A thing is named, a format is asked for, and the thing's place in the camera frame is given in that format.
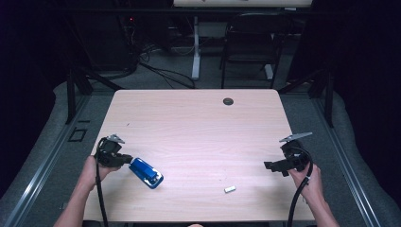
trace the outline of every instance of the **robotic hand controller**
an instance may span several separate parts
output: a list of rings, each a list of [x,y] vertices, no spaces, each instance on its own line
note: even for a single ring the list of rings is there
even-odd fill
[[[163,180],[163,175],[140,158],[132,160],[128,154],[118,153],[119,144],[125,144],[116,134],[102,138],[97,145],[95,158],[105,167],[120,167],[129,164],[130,170],[149,188],[156,188]]]
[[[125,144],[116,134],[102,138],[97,145],[95,158],[105,167],[120,167],[129,164],[132,157],[128,154],[118,153],[121,150],[119,143]]]
[[[310,134],[312,132],[293,134],[280,140],[280,142],[286,142],[281,147],[286,159],[277,162],[265,162],[266,169],[271,169],[271,172],[282,172],[284,177],[288,176],[288,170],[290,169],[304,170],[309,163],[309,158],[297,139]]]

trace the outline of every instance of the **black office chair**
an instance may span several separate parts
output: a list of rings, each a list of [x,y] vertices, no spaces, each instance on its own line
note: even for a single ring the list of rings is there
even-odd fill
[[[292,27],[286,14],[241,13],[232,18],[226,27],[225,43],[220,61],[221,88],[226,78],[226,63],[274,65],[270,88],[273,87],[284,39]]]

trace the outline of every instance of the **white table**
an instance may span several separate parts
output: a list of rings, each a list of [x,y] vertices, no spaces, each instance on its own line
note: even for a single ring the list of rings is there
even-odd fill
[[[229,97],[233,105],[225,105]],[[122,90],[96,140],[116,133],[120,153],[140,157],[165,176],[149,189],[127,165],[103,182],[109,221],[286,220],[295,186],[265,169],[284,159],[291,130],[274,90]],[[236,191],[225,193],[224,188]],[[96,189],[84,219],[102,221]],[[313,219],[300,198],[294,219]]]

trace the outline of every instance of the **wooden table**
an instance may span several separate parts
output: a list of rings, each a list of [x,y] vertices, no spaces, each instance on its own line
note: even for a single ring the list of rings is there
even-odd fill
[[[232,105],[225,105],[224,98]],[[290,135],[274,90],[121,90],[97,137],[116,133],[120,153],[140,157],[165,176],[149,189],[122,166],[103,182],[109,221],[196,222],[286,220],[295,186],[265,169],[284,159]],[[225,193],[224,188],[236,191]],[[96,189],[84,219],[102,221]],[[313,219],[300,198],[294,219]]]

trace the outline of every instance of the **small white object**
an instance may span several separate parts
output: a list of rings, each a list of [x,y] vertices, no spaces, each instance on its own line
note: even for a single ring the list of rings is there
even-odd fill
[[[235,186],[231,186],[231,187],[225,188],[225,189],[224,189],[224,192],[225,192],[225,193],[229,193],[229,192],[232,192],[232,191],[235,191],[235,190],[236,190]]]

